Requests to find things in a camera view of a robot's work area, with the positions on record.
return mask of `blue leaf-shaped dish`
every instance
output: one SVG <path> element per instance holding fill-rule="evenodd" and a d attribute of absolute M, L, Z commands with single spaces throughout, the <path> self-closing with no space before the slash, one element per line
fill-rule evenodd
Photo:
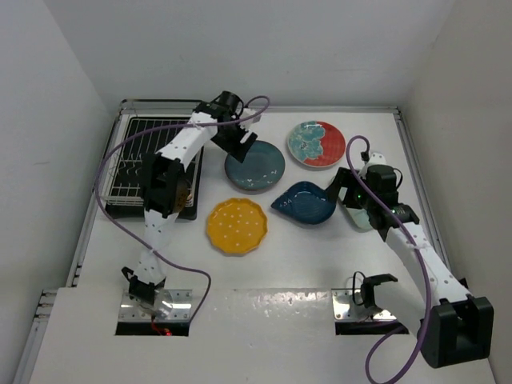
<path fill-rule="evenodd" d="M 326 191 L 316 184 L 298 182 L 279 196 L 271 207 L 298 222 L 320 224 L 332 216 L 336 202 L 329 202 Z"/>

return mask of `metal plate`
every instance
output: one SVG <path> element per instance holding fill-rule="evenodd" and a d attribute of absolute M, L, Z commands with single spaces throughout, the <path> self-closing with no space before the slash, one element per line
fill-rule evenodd
<path fill-rule="evenodd" d="M 355 301 L 361 302 L 359 289 L 354 290 Z M 356 306 L 352 289 L 332 290 L 334 319 L 336 322 L 393 322 L 396 317 L 389 311 L 375 312 L 364 306 Z"/>
<path fill-rule="evenodd" d="M 163 291 L 165 291 L 167 299 L 158 308 L 165 306 L 165 309 L 158 310 L 155 322 L 188 322 L 192 308 L 192 290 Z M 153 308 L 145 308 L 139 300 L 130 298 L 127 290 L 123 292 L 119 308 L 119 322 L 150 322 L 153 313 Z"/>

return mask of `white wall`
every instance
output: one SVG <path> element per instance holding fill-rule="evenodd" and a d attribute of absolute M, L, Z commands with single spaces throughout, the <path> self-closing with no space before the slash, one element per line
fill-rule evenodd
<path fill-rule="evenodd" d="M 450 259 L 495 308 L 491 364 L 512 382 L 512 2 L 459 0 L 406 109 Z"/>
<path fill-rule="evenodd" d="M 0 4 L 0 383 L 65 283 L 111 124 L 42 0 Z"/>
<path fill-rule="evenodd" d="M 403 102 L 453 0 L 45 0 L 108 107 L 124 98 Z"/>

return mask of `dish rack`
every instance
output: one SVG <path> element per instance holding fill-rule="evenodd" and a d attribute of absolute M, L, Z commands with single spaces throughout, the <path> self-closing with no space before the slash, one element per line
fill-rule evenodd
<path fill-rule="evenodd" d="M 159 126 L 175 126 L 187 123 L 190 115 L 124 115 L 120 119 L 114 146 L 129 136 Z M 143 217 L 144 208 L 139 185 L 142 157 L 154 153 L 171 142 L 181 128 L 169 128 L 143 135 L 120 148 L 112 156 L 102 189 L 102 199 L 107 212 L 114 218 Z M 197 217 L 198 188 L 201 175 L 203 149 L 194 157 L 186 169 L 189 195 L 186 206 L 179 217 L 194 220 Z"/>

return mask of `plate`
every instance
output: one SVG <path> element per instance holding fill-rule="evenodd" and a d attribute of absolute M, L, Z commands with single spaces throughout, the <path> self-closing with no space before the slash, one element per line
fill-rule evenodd
<path fill-rule="evenodd" d="M 262 208 L 248 198 L 230 198 L 210 213 L 206 232 L 226 254 L 246 254 L 258 248 L 267 232 Z"/>
<path fill-rule="evenodd" d="M 238 188 L 264 190 L 281 179 L 285 172 L 285 158 L 269 142 L 256 141 L 242 163 L 227 155 L 224 170 Z"/>
<path fill-rule="evenodd" d="M 327 122 L 303 122 L 288 136 L 288 149 L 302 164 L 315 168 L 332 166 L 345 154 L 345 138 Z"/>
<path fill-rule="evenodd" d="M 278 212 L 304 224 L 320 224 L 336 210 L 325 190 L 312 182 L 297 182 L 271 205 Z"/>

